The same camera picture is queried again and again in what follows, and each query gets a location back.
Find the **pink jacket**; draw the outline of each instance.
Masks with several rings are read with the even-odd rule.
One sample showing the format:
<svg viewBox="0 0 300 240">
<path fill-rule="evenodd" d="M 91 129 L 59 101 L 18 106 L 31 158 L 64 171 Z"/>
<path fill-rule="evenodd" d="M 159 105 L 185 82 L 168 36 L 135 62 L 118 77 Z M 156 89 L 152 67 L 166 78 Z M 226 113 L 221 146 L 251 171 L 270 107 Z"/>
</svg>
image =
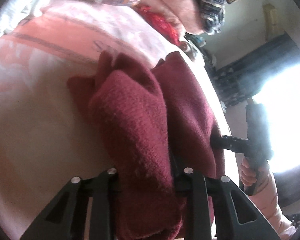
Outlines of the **pink jacket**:
<svg viewBox="0 0 300 240">
<path fill-rule="evenodd" d="M 265 182 L 260 185 L 257 194 L 249 198 L 274 227 L 281 240 L 288 240 L 293 236 L 296 229 L 282 214 L 278 205 L 277 187 L 271 172 Z"/>
</svg>

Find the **bright window light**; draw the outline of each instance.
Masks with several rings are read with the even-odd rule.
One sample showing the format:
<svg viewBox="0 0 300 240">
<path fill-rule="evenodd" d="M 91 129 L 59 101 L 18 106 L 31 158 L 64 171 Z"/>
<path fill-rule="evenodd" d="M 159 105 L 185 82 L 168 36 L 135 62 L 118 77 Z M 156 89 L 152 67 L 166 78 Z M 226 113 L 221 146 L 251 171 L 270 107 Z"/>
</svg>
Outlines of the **bright window light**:
<svg viewBox="0 0 300 240">
<path fill-rule="evenodd" d="M 253 97 L 265 105 L 274 157 L 273 172 L 300 164 L 300 65 L 288 68 L 269 80 Z"/>
</svg>

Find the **red knitted fabric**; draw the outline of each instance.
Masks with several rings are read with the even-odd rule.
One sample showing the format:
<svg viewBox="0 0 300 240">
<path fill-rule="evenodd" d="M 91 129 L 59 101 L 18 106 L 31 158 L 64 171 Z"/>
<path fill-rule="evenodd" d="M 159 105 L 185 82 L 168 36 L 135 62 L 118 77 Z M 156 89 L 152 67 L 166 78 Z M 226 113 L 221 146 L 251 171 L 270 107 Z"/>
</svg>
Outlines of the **red knitted fabric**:
<svg viewBox="0 0 300 240">
<path fill-rule="evenodd" d="M 135 10 L 145 19 L 147 23 L 149 23 L 149 25 L 151 25 L 152 28 L 159 32 L 169 42 L 177 46 L 180 45 L 177 31 L 162 15 L 150 12 L 149 6 L 142 6 L 140 8 L 136 7 Z"/>
<path fill-rule="evenodd" d="M 96 76 L 70 78 L 68 87 L 81 114 L 98 127 L 118 170 L 117 237 L 172 240 L 185 205 L 173 190 L 168 133 L 174 154 L 218 178 L 224 164 L 222 152 L 210 147 L 211 133 L 218 133 L 214 115 L 178 52 L 154 74 L 126 55 L 120 54 L 113 68 L 111 61 L 102 53 Z"/>
<path fill-rule="evenodd" d="M 169 146 L 187 167 L 204 176 L 219 179 L 225 174 L 224 152 L 212 149 L 210 137 L 220 136 L 217 121 L 207 99 L 179 52 L 172 52 L 152 70 L 167 106 Z M 209 198 L 210 220 L 214 219 Z"/>
</svg>

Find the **plaid headscarf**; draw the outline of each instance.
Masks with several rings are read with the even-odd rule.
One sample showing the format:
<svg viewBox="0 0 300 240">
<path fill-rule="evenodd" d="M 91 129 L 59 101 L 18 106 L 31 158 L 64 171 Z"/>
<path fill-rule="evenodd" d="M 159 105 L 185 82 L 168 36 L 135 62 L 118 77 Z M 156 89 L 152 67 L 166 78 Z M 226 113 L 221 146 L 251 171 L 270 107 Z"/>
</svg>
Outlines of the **plaid headscarf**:
<svg viewBox="0 0 300 240">
<path fill-rule="evenodd" d="M 220 32 L 225 21 L 226 0 L 195 0 L 198 4 L 203 30 L 209 35 Z"/>
</svg>

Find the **silver bolt head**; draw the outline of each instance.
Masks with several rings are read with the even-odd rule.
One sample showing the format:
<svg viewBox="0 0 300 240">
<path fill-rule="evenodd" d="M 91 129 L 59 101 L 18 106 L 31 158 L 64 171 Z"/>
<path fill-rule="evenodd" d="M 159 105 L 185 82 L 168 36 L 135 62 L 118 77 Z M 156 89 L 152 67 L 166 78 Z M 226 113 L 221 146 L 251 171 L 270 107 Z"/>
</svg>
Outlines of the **silver bolt head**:
<svg viewBox="0 0 300 240">
<path fill-rule="evenodd" d="M 77 183 L 79 183 L 81 181 L 81 178 L 80 177 L 73 177 L 72 179 L 71 179 L 71 183 L 73 183 L 73 184 L 77 184 Z"/>
<path fill-rule="evenodd" d="M 228 176 L 222 176 L 221 181 L 227 183 L 230 181 L 230 178 Z"/>
<path fill-rule="evenodd" d="M 113 174 L 116 174 L 116 173 L 117 173 L 117 169 L 111 168 L 111 169 L 109 169 L 107 172 L 108 172 L 108 174 L 113 175 Z"/>
<path fill-rule="evenodd" d="M 191 174 L 191 173 L 193 173 L 193 169 L 192 169 L 192 168 L 184 168 L 183 171 L 184 171 L 186 174 Z"/>
</svg>

